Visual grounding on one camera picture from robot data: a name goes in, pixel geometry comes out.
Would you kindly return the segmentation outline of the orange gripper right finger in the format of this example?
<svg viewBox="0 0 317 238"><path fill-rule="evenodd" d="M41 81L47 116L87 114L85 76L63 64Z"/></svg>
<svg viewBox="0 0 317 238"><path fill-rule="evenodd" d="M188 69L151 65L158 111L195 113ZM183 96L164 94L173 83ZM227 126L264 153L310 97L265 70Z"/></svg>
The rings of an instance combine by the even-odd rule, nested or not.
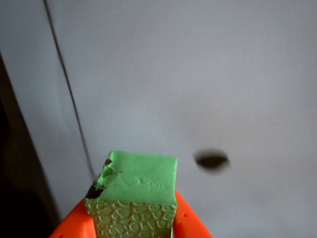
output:
<svg viewBox="0 0 317 238"><path fill-rule="evenodd" d="M199 219L184 197L176 190L178 203L174 222L174 238L213 238L205 224Z"/></svg>

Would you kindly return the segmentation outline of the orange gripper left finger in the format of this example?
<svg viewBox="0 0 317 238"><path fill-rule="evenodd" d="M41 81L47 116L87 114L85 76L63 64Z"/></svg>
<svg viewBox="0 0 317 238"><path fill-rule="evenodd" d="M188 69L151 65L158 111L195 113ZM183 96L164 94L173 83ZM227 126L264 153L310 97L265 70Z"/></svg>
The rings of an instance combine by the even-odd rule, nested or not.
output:
<svg viewBox="0 0 317 238"><path fill-rule="evenodd" d="M82 199L52 232L49 238L96 238L94 219Z"/></svg>

